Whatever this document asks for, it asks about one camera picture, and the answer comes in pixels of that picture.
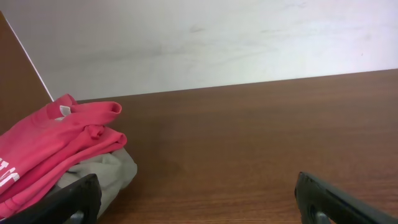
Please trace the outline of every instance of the clothing tag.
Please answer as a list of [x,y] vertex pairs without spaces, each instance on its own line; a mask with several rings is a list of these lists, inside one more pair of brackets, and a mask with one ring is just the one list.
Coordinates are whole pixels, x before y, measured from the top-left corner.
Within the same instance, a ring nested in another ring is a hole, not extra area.
[[61,114],[63,116],[68,116],[68,115],[70,115],[72,113],[72,112],[70,112],[70,107],[69,106],[60,105],[60,111],[61,111]]

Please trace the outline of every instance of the folded clothing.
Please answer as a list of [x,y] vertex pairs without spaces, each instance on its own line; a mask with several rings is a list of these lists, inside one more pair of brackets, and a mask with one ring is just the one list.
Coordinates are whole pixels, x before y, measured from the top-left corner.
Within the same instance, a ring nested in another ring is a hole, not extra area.
[[57,182],[57,187],[52,190],[52,193],[88,174],[96,174],[101,186],[101,207],[98,212],[100,216],[116,198],[119,191],[127,187],[137,174],[137,165],[125,149],[98,155],[71,167]]
[[120,112],[64,95],[0,136],[0,217],[38,202],[71,166],[122,148],[125,135],[104,126]]

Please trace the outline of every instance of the garment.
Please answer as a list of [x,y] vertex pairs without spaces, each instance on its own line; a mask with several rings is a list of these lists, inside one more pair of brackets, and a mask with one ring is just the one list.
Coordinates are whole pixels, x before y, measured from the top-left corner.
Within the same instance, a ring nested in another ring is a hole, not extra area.
[[101,186],[101,208],[98,213],[100,216],[116,198],[119,191],[127,187],[137,174],[137,165],[125,149],[98,155],[71,167],[69,172],[66,172],[57,182],[58,189],[62,189],[88,174],[96,174]]
[[104,126],[120,112],[64,95],[0,136],[0,217],[38,202],[71,166],[122,148],[125,135]]

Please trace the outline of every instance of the white edge strip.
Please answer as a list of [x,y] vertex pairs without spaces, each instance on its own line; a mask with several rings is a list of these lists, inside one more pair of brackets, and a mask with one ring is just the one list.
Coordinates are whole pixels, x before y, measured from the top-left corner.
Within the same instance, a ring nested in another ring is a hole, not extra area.
[[23,44],[22,44],[21,41],[19,40],[17,34],[14,32],[14,29],[12,28],[12,26],[10,25],[10,23],[8,22],[7,19],[6,19],[6,21],[7,21],[7,23],[8,23],[8,26],[11,28],[12,32],[14,33],[14,36],[17,37],[17,40],[18,40],[19,44],[21,45],[22,49],[24,49],[24,52],[25,52],[27,58],[29,59],[30,64],[32,64],[33,69],[36,71],[37,76],[39,77],[40,81],[42,81],[43,86],[44,86],[45,90],[47,91],[47,93],[49,94],[50,99],[54,102],[54,99],[52,98],[52,96],[51,96],[51,94],[50,94],[50,92],[49,92],[49,89],[47,88],[47,86],[45,86],[45,83],[43,82],[42,77],[40,76],[40,74],[39,74],[39,72],[37,71],[35,65],[33,64],[32,60],[30,59],[29,55],[27,54],[27,52],[26,52],[26,50],[25,50],[25,47],[23,46]]

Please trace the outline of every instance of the brown tabletop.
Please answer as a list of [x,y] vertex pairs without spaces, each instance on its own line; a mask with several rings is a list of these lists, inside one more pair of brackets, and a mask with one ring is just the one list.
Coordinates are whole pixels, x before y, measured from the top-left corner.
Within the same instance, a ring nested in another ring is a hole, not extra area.
[[109,98],[138,174],[100,223],[300,223],[300,171],[398,216],[398,70]]

